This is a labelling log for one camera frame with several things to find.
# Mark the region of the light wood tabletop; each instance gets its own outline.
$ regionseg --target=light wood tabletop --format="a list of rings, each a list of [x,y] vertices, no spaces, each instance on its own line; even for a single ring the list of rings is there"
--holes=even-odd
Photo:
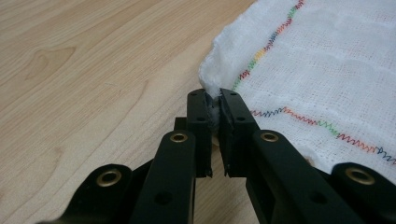
[[[94,169],[152,159],[212,39],[253,0],[0,1],[0,222],[62,214]],[[195,223],[257,223],[245,180],[198,179]]]

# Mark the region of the wooden table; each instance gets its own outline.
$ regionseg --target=wooden table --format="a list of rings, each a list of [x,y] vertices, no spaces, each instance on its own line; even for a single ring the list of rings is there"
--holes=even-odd
[[[0,2],[0,222],[58,217],[87,175],[153,158],[212,39],[253,0]],[[195,223],[257,223],[244,179],[197,181]]]

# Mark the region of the rainbow stitching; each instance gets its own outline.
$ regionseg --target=rainbow stitching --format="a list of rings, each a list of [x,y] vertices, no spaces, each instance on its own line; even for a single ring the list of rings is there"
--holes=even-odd
[[[302,116],[302,115],[299,115],[299,114],[293,112],[291,109],[289,109],[286,106],[283,108],[281,107],[277,110],[266,111],[266,112],[251,110],[250,113],[256,117],[265,117],[265,118],[270,118],[271,116],[274,116],[274,115],[277,115],[280,113],[288,114],[288,115],[292,116],[293,118],[298,119],[298,120],[300,120],[304,123],[307,123],[309,125],[312,125],[312,126],[317,125],[320,127],[324,127],[327,130],[329,130],[329,132],[333,136],[335,136],[336,139],[345,141],[352,146],[359,147],[360,149],[365,150],[366,152],[376,153],[377,155],[382,156],[382,159],[384,159],[385,161],[392,162],[392,165],[396,165],[396,159],[394,157],[390,156],[388,154],[388,152],[384,150],[384,148],[369,146],[366,143],[364,143],[363,141],[361,141],[360,139],[354,139],[346,133],[341,133],[341,132],[337,131],[333,127],[333,125],[327,121],[309,119],[305,116]]]
[[[286,21],[283,22],[279,27],[277,27],[276,31],[271,34],[271,37],[268,40],[267,45],[264,48],[257,51],[256,54],[254,54],[254,58],[248,63],[247,69],[238,76],[235,83],[233,84],[233,88],[232,88],[233,91],[236,90],[239,83],[244,78],[250,76],[250,71],[253,70],[254,66],[259,61],[259,59],[262,58],[265,55],[265,53],[274,45],[274,41],[283,32],[283,30],[285,30],[285,28],[288,27],[293,22],[292,18],[294,17],[295,12],[297,11],[297,9],[302,7],[303,4],[304,4],[304,0],[299,0],[298,4],[291,8],[291,10],[288,13],[288,18],[286,19]]]

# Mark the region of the white cloth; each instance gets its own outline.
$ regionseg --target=white cloth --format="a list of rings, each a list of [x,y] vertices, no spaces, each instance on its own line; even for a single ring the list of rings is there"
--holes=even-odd
[[[301,3],[259,0],[226,26],[202,85],[234,88],[320,170],[352,161],[396,183],[396,2]]]

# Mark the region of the metal grommet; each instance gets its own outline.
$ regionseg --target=metal grommet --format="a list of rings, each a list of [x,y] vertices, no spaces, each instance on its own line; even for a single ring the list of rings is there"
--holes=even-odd
[[[100,187],[110,187],[117,184],[121,180],[121,172],[117,169],[112,169],[103,172],[96,178],[96,184]]]
[[[262,140],[267,142],[276,142],[277,140],[279,140],[279,137],[274,133],[262,133],[260,137],[262,138]]]
[[[375,179],[372,175],[356,167],[347,168],[346,176],[363,185],[373,185],[375,183]]]
[[[189,137],[184,133],[174,133],[171,136],[172,142],[181,143],[185,142]]]

